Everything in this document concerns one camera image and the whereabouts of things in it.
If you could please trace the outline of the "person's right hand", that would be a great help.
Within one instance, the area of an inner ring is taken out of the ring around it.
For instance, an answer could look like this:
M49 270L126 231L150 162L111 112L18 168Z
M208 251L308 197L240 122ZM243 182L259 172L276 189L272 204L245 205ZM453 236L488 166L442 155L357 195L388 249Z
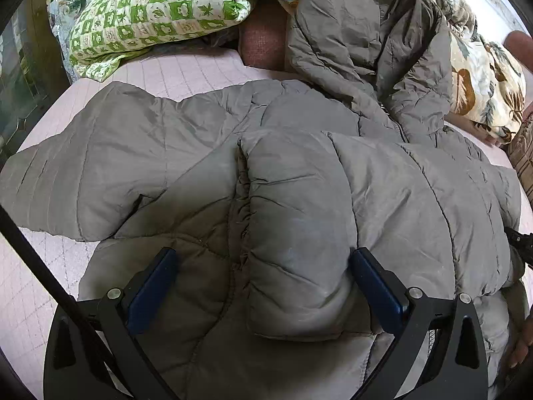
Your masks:
M514 368L523 363L529 353L529 348L533 343L533 319L529 315L525 319L522 330L516 343L515 349L510 355L509 367Z

